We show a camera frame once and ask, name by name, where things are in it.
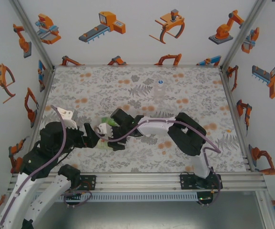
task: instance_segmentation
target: clear plastic bottle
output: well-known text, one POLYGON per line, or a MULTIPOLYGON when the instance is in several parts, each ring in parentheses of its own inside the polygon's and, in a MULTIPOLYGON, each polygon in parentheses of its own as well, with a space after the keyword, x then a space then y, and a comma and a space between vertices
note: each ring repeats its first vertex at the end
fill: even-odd
POLYGON ((155 102, 160 102, 165 98, 165 84, 163 80, 158 80, 154 83, 153 87, 153 99, 155 102))

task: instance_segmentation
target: plastic bottle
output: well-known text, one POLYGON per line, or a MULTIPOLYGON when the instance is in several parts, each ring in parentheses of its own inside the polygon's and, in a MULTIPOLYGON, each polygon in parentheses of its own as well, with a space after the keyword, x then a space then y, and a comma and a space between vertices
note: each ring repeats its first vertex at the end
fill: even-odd
POLYGON ((153 99, 155 102, 164 100, 165 98, 165 84, 163 80, 158 80, 155 82, 153 87, 153 99))

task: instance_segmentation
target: white wall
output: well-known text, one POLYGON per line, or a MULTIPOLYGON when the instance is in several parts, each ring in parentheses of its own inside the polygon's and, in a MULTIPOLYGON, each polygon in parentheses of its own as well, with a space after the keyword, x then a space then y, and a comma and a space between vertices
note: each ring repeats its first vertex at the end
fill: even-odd
MULTIPOLYGON (((59 27, 61 39, 54 44, 43 44, 54 64, 61 58, 70 58, 85 64, 107 64, 119 55, 128 64, 155 64, 161 56, 182 53, 180 64, 196 64, 217 55, 223 58, 234 42, 217 45, 208 39, 217 28, 228 21, 228 14, 238 10, 244 20, 254 0, 22 0, 20 1, 31 22, 38 14, 49 16, 59 27), (162 26, 154 20, 177 9, 185 18, 185 29, 175 39, 166 34, 166 44, 149 37, 159 37, 162 26), (106 33, 93 42, 84 43, 78 38, 99 25, 98 13, 110 11, 126 24, 126 33, 106 33)), ((234 23, 230 34, 236 37, 239 25, 234 23)))
MULTIPOLYGON (((258 17, 252 27, 260 28, 259 38, 256 46, 250 54, 238 51, 231 66, 239 66, 238 87, 233 96, 236 101, 242 99, 249 103, 253 109, 250 115, 250 127, 247 136, 248 143, 253 147, 266 150, 273 158, 275 165, 275 98, 269 98, 269 88, 262 81, 252 76, 252 66, 270 72, 275 67, 275 2, 270 2, 258 17)), ((268 168, 265 159, 257 162, 259 169, 268 168)), ((265 176, 270 194, 275 199, 275 176, 265 176)))
MULTIPOLYGON (((40 93, 38 82, 38 60, 40 56, 32 44, 32 54, 23 58, 23 50, 19 46, 19 37, 13 31, 13 24, 21 26, 21 22, 8 1, 0 1, 0 64, 8 66, 12 71, 15 83, 8 89, 16 95, 8 102, 6 92, 0 87, 0 197, 5 194, 10 181, 11 164, 8 158, 8 147, 16 145, 25 136, 32 134, 27 111, 24 108, 24 97, 30 87, 39 103, 43 100, 44 91, 40 93)), ((26 32, 22 32, 26 41, 30 41, 26 32)), ((9 83, 11 78, 6 74, 9 83)), ((34 102, 29 102, 35 109, 34 102)), ((19 156, 27 153, 30 139, 25 142, 19 156)))

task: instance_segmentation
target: floral tablecloth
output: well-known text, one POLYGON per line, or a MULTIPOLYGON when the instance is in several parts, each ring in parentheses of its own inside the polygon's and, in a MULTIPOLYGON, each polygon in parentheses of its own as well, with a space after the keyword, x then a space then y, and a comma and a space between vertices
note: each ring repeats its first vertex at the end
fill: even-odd
MULTIPOLYGON (((94 127, 117 108, 135 117, 172 117, 185 112, 207 130, 222 153, 208 152, 215 171, 245 171, 219 69, 181 67, 58 67, 40 129, 58 118, 50 105, 78 111, 76 122, 94 127), (154 81, 163 80, 165 96, 153 99, 154 81)), ((75 149, 62 164, 83 172, 193 171, 189 156, 169 136, 129 137, 126 149, 75 149)))

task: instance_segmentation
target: gray floor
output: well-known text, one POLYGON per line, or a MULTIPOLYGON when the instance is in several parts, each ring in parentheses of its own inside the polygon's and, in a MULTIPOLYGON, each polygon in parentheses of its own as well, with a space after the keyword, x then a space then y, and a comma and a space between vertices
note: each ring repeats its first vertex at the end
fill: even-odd
POLYGON ((195 202, 56 203, 36 229, 262 229, 253 195, 222 193, 209 208, 195 202))

